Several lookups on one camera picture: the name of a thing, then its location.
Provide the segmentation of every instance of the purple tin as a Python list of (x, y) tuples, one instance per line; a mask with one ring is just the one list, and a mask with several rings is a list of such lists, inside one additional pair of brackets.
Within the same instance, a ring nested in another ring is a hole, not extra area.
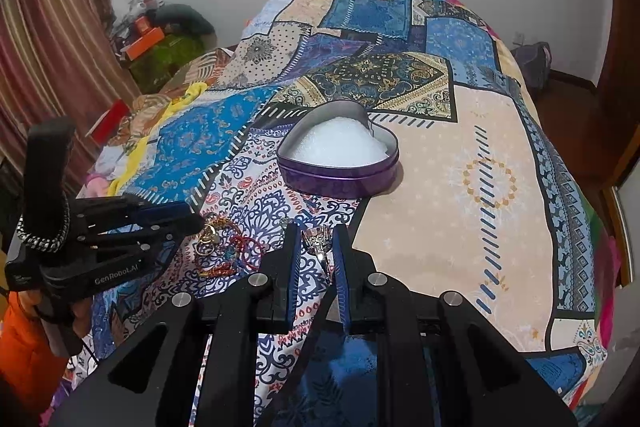
[[(292, 160), (289, 155), (304, 134), (313, 126), (343, 116), (353, 118), (367, 127), (372, 135), (386, 145), (388, 158), (362, 167), (322, 167)], [(276, 155), (278, 167), (288, 187), (329, 198), (353, 200), (366, 198), (387, 190), (398, 174), (398, 138), (387, 128), (369, 120), (367, 110), (351, 100), (333, 100), (308, 112), (284, 137)]]

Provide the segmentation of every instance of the wooden floor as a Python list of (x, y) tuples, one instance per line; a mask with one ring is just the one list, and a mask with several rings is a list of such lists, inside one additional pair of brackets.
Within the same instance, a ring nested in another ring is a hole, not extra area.
[(628, 137), (604, 115), (596, 95), (583, 87), (551, 78), (535, 104), (542, 129), (612, 233), (600, 190)]

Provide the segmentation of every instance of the bed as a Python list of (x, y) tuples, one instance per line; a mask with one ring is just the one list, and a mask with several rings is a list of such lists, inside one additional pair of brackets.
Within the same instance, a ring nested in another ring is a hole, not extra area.
[[(186, 200), (267, 250), (285, 217), (347, 224), (354, 247), (411, 290), (463, 293), (575, 408), (606, 359), (609, 243), (484, 20), (457, 0), (270, 0), (224, 67), (204, 63), (208, 73), (192, 68), (172, 87), (209, 82), (138, 133), (111, 194)], [(398, 136), (402, 171), (388, 192), (332, 200), (284, 185), (277, 145), (336, 98), (360, 102)], [(175, 293), (222, 292), (246, 275), (204, 276), (216, 260), (196, 263), (197, 241), (95, 298), (98, 357)], [(250, 264), (259, 259), (256, 247)], [(294, 329), (258, 339), (258, 425), (376, 423), (375, 403), (358, 398), (375, 396), (375, 341), (325, 320), (326, 291), (305, 253)], [(85, 353), (76, 365), (78, 380), (91, 371)]]

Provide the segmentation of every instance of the human hand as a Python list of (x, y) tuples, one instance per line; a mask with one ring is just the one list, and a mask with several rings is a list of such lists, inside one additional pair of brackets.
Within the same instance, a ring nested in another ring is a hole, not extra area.
[[(28, 290), (18, 293), (20, 307), (31, 319), (37, 319), (36, 306), (42, 302), (42, 293), (40, 290)], [(71, 312), (74, 314), (73, 329), (74, 333), (81, 339), (87, 336), (91, 330), (91, 305), (92, 298), (71, 304)]]

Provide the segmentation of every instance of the electrical outlet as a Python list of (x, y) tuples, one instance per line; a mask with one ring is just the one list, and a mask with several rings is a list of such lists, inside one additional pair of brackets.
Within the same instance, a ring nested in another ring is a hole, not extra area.
[(516, 32), (513, 36), (513, 43), (517, 46), (522, 46), (524, 44), (524, 33)]

